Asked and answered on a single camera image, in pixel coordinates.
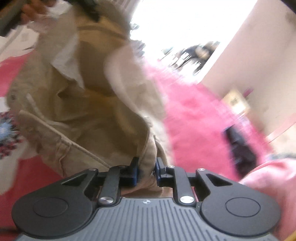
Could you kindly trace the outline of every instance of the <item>pink fuzzy fabric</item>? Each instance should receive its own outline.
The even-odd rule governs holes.
[[[230,146],[223,131],[235,124],[258,158],[266,162],[271,149],[265,136],[246,118],[238,118],[202,84],[188,84],[161,63],[146,63],[146,74],[161,91],[167,112],[165,126],[175,164],[188,172],[205,168],[238,181]]]
[[[285,240],[296,230],[296,160],[267,162],[251,171],[240,183],[273,197],[281,208],[281,219],[274,232]]]

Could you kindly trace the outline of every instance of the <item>logo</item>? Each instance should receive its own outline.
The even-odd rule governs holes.
[[[148,200],[148,199],[146,199],[146,200],[143,201],[143,203],[144,203],[144,204],[149,204],[149,203],[151,203],[151,201]]]

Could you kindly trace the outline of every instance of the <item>hand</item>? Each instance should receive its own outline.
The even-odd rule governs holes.
[[[42,2],[41,0],[31,0],[30,4],[25,4],[22,7],[21,20],[25,24],[29,21],[37,19],[38,14],[46,14],[46,7],[54,6],[56,0],[47,0]]]

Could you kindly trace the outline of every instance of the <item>round pad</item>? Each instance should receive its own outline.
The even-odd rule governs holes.
[[[48,186],[14,204],[15,225],[28,235],[59,238],[79,230],[91,217],[92,202],[74,186]]]
[[[61,215],[67,208],[68,204],[63,199],[44,198],[34,204],[33,210],[41,217],[53,218]]]
[[[271,197],[237,184],[214,187],[200,213],[213,228],[231,236],[254,237],[271,231],[280,209]]]
[[[236,197],[226,203],[226,209],[238,217],[252,217],[260,211],[260,205],[256,201],[246,197]]]

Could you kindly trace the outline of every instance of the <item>metal screw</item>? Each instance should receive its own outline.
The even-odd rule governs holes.
[[[151,203],[151,201],[148,200],[148,199],[146,199],[146,200],[143,201],[143,203],[144,203],[144,204],[149,204],[149,203]]]
[[[102,204],[111,204],[114,202],[114,199],[111,198],[111,197],[101,197],[99,199],[99,202],[102,203]]]
[[[183,196],[180,198],[180,202],[182,203],[193,203],[194,202],[194,198],[191,196]]]

